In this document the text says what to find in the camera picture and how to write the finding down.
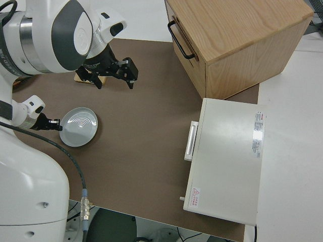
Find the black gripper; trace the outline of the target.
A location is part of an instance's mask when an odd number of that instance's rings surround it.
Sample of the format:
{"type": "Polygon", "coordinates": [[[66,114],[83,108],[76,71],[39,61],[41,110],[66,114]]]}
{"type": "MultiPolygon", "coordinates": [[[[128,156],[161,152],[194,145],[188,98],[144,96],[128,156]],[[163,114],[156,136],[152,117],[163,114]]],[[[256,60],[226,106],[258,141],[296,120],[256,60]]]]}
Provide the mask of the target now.
{"type": "Polygon", "coordinates": [[[35,124],[30,128],[32,130],[56,130],[62,131],[63,127],[60,125],[60,119],[49,119],[44,113],[40,113],[36,119],[35,124]]]}
{"type": "Polygon", "coordinates": [[[118,78],[124,80],[130,89],[138,79],[138,69],[130,57],[118,61],[108,44],[98,55],[87,58],[83,66],[77,69],[77,76],[80,82],[94,84],[98,89],[102,88],[100,76],[113,76],[118,74],[118,78]]]}

